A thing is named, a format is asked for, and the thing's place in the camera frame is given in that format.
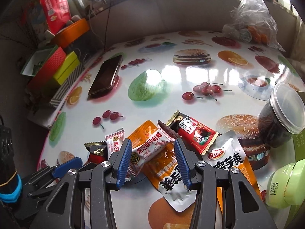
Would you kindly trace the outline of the white orange konjac packet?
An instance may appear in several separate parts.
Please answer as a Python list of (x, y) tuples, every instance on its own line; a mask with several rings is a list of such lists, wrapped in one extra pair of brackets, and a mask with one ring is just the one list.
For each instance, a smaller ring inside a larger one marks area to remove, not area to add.
[(254, 171), (234, 131), (218, 136), (203, 155), (203, 160), (216, 169), (228, 171), (233, 167), (238, 168), (261, 196)]

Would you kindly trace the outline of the dark brown candy packet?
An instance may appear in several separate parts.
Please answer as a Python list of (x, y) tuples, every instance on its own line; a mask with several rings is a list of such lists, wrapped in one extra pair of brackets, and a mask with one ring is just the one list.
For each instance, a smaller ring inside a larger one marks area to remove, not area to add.
[(89, 152), (87, 163), (100, 164), (108, 159), (106, 141), (85, 143), (84, 146)]

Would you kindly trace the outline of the red black date packet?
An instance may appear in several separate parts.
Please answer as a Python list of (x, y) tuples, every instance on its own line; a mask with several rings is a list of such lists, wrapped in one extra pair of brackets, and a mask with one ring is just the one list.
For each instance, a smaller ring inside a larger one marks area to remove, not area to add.
[(219, 133), (193, 117), (176, 111), (166, 125), (178, 133), (193, 149), (201, 155), (213, 145)]

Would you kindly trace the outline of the black sesame candy packet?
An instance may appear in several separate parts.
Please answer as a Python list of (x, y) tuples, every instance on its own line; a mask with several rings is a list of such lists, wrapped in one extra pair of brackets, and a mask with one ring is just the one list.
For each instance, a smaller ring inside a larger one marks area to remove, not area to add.
[(151, 121), (144, 122), (129, 137), (132, 153), (128, 171), (132, 177), (141, 172), (144, 164), (155, 157), (161, 150), (174, 142), (174, 138), (162, 128), (156, 127)]

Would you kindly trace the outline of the orange konjac snack packet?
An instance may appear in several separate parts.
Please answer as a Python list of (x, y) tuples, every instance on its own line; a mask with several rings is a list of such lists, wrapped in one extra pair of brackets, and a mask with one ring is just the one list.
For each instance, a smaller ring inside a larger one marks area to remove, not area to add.
[(175, 211), (183, 212), (195, 202), (196, 192), (190, 191), (182, 181), (174, 142), (168, 143), (159, 154), (144, 164), (140, 173), (148, 178)]

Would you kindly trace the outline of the green cream jar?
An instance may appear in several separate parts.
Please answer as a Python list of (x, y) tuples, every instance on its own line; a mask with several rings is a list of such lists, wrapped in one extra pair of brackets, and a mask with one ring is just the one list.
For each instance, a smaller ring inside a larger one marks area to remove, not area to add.
[(265, 203), (272, 208), (301, 205), (304, 201), (304, 159), (275, 171), (268, 181)]

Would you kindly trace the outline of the green white cardboard box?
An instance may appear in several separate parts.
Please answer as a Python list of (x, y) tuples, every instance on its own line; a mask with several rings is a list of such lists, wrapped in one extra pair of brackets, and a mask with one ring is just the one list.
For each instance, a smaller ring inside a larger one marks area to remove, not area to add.
[[(300, 134), (293, 136), (296, 161), (304, 159), (304, 134), (303, 130)], [(304, 228), (304, 201), (301, 205), (291, 206), (285, 228)]]

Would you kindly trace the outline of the striped black white box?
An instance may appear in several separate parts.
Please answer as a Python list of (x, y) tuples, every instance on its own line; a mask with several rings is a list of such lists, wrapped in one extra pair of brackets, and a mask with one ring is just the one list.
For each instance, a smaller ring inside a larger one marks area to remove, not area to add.
[(47, 107), (51, 109), (56, 109), (60, 103), (62, 102), (64, 96), (69, 91), (73, 83), (77, 80), (77, 78), (80, 76), (80, 74), (84, 71), (84, 67), (82, 64), (79, 64), (71, 74), (67, 77), (67, 79), (64, 81), (62, 86), (57, 90), (53, 98), (50, 100), (50, 102), (47, 104)]

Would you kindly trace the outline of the small white candy packet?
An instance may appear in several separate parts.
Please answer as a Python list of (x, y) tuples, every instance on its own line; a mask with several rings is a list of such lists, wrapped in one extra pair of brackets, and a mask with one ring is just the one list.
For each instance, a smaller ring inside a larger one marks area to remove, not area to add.
[(111, 154), (118, 152), (123, 145), (125, 130), (123, 128), (115, 131), (114, 133), (105, 136), (105, 141), (107, 144), (108, 159)]

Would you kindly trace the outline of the red textured box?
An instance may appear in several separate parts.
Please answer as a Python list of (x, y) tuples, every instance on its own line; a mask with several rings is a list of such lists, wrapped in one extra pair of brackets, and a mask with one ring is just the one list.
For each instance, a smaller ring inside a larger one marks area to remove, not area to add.
[(58, 69), (63, 64), (66, 54), (61, 47), (58, 47), (55, 52), (47, 59), (38, 73), (28, 83), (27, 88), (31, 92), (37, 92), (48, 83), (48, 81), (56, 74)]

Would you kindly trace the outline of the clear jar white lid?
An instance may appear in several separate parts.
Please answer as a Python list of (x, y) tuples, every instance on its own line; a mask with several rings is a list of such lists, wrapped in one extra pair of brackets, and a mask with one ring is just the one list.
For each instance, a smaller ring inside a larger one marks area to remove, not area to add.
[(278, 83), (258, 117), (263, 143), (277, 148), (304, 130), (304, 102), (289, 85)]

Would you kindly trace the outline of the yellow green box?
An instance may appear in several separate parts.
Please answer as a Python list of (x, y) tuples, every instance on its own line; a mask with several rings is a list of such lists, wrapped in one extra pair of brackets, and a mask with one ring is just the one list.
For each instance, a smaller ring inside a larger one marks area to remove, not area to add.
[(72, 72), (80, 65), (77, 54), (73, 51), (69, 53), (58, 71), (51, 78), (55, 85), (61, 86), (64, 81), (72, 74)]

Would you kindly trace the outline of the black smartphone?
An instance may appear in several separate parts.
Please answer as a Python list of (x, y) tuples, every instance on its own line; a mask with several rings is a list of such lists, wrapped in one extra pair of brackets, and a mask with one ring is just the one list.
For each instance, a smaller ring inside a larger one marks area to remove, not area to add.
[(120, 54), (103, 62), (87, 94), (93, 96), (111, 90), (114, 86), (122, 61), (123, 56)]

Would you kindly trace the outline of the orange storage box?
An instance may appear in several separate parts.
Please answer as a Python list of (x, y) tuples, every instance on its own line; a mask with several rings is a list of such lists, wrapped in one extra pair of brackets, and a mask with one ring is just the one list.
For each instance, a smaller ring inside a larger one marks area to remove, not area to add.
[(90, 26), (87, 20), (80, 19), (58, 33), (51, 39), (51, 43), (65, 49), (89, 30)]

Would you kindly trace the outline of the red paper bag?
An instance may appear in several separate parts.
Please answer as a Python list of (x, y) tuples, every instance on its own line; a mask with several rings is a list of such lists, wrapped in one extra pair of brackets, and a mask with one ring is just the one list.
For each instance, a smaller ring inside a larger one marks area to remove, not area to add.
[(68, 0), (39, 0), (49, 31), (56, 35), (71, 19)]

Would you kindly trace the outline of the clear plastic bag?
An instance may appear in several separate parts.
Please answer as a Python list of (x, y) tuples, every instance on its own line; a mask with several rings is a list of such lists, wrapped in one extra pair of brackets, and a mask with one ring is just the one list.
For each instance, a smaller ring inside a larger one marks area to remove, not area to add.
[(284, 51), (277, 41), (277, 23), (263, 0), (239, 0), (238, 7), (231, 11), (231, 18), (232, 23), (222, 28), (228, 37)]

